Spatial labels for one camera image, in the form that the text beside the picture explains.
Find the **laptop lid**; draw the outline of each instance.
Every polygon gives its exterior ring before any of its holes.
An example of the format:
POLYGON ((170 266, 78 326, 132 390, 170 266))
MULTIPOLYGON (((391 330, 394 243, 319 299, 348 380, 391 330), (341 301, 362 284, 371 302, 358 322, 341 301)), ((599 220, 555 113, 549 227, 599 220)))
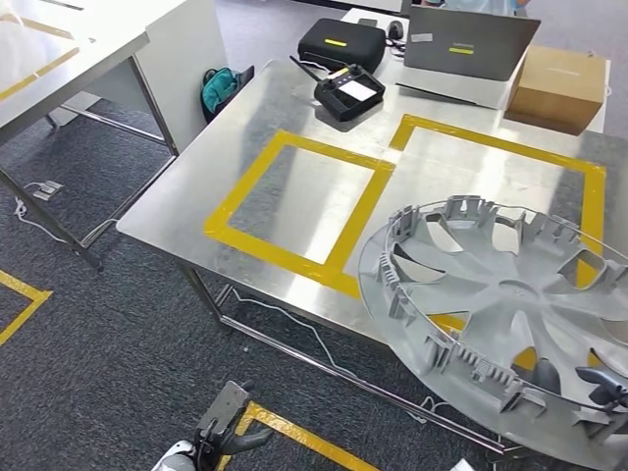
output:
POLYGON ((509 80, 539 25, 530 18, 412 6, 404 65, 509 80))

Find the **person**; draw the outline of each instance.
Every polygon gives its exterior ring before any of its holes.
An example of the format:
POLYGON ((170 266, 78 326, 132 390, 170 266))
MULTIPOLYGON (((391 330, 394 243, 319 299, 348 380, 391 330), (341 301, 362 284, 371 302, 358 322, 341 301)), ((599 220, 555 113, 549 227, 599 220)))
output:
POLYGON ((525 7, 530 0, 422 0, 423 5, 464 10, 466 12, 514 15, 517 9, 525 7))

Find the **cardboard box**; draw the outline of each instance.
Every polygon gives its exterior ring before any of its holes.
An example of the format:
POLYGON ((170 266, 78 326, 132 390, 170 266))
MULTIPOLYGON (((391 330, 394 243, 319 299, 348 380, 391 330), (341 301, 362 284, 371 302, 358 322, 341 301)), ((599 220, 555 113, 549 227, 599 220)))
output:
POLYGON ((605 102, 606 59, 530 46, 504 118, 580 134, 605 102))

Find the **black case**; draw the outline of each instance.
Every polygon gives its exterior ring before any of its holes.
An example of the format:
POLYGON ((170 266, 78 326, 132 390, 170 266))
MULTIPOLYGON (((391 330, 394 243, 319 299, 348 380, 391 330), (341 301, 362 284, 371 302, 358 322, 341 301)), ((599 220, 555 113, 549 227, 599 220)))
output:
POLYGON ((341 69, 341 64, 334 62, 340 61, 358 64, 372 74, 385 49, 383 29, 323 18, 306 32, 297 51, 301 61, 316 62, 331 71, 341 69))

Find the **mouse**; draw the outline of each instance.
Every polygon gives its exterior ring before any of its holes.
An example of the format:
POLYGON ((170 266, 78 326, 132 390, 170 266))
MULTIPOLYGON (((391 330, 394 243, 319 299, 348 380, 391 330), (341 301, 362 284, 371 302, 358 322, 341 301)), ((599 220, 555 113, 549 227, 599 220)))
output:
POLYGON ((390 25, 388 25, 388 34, 386 37, 393 41, 399 41, 404 37, 404 26, 399 20, 393 20, 390 22, 390 25))

